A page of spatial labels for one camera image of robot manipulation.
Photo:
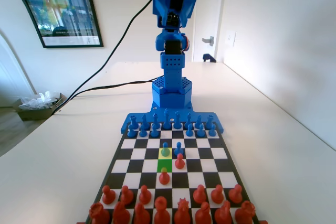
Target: wooden floor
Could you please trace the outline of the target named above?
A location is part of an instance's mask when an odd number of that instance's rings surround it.
[[[0,157],[14,148],[44,121],[24,122],[13,108],[0,108]]]

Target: framed poster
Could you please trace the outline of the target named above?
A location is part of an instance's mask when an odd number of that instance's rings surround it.
[[[44,48],[103,47],[93,0],[23,0]]]

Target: green highlighted square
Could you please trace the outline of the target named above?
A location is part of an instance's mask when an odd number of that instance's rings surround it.
[[[160,173],[161,169],[165,167],[168,173],[173,172],[173,160],[172,159],[159,159],[157,161],[157,172]]]

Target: chessboard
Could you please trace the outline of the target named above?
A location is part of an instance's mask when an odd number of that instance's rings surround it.
[[[109,212],[110,221],[113,223],[114,207],[120,200],[121,188],[126,185],[134,192],[133,201],[125,206],[131,216],[130,223],[134,223],[134,208],[139,202],[140,188],[146,185],[148,191],[152,194],[151,201],[144,205],[144,208],[150,214],[150,223],[154,223],[156,214],[155,199],[163,196],[167,201],[170,223],[174,223],[174,214],[178,208],[177,203],[180,198],[185,198],[189,202],[191,223],[196,224],[195,214],[200,209],[201,204],[195,202],[193,194],[199,185],[203,185],[206,192],[206,201],[211,209],[212,223],[216,223],[215,211],[223,205],[223,202],[221,204],[213,202],[211,192],[217,185],[221,185],[224,200],[230,202],[232,223],[236,224],[235,212],[241,207],[241,203],[232,202],[228,195],[229,191],[239,184],[242,187],[242,202],[249,201],[249,198],[222,135],[216,131],[215,136],[210,136],[209,130],[206,130],[205,135],[199,137],[195,122],[192,122],[192,136],[186,134],[187,129],[185,129],[184,123],[179,130],[174,127],[165,130],[162,124],[160,122],[160,128],[157,129],[159,132],[157,137],[151,136],[153,124],[151,124],[145,137],[140,136],[140,124],[138,129],[135,130],[134,137],[129,137],[127,132],[123,134],[94,203],[100,202],[103,205],[104,209]],[[174,151],[178,142],[181,143],[184,150],[183,161],[185,166],[182,169],[175,167],[177,156]],[[163,143],[168,143],[169,156],[161,154]],[[159,181],[163,167],[167,169],[170,176],[170,181],[166,185],[162,185]],[[102,188],[105,185],[115,191],[115,200],[109,205],[102,201]],[[86,224],[91,223],[92,219],[88,216]],[[253,224],[259,224],[255,215],[253,216]]]

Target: white wall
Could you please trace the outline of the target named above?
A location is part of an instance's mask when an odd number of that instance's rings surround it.
[[[336,148],[336,0],[225,0],[221,40],[229,67]]]
[[[131,18],[149,0],[93,1],[104,48],[44,49],[22,1],[0,0],[0,33],[12,46],[37,92],[52,90],[70,95],[106,61]],[[116,61],[157,61],[160,67],[155,39],[161,30],[152,9],[151,4],[133,22],[109,65]],[[193,24],[190,19],[187,28],[182,30],[190,41],[193,41]],[[187,61],[191,61],[191,55],[189,50]]]

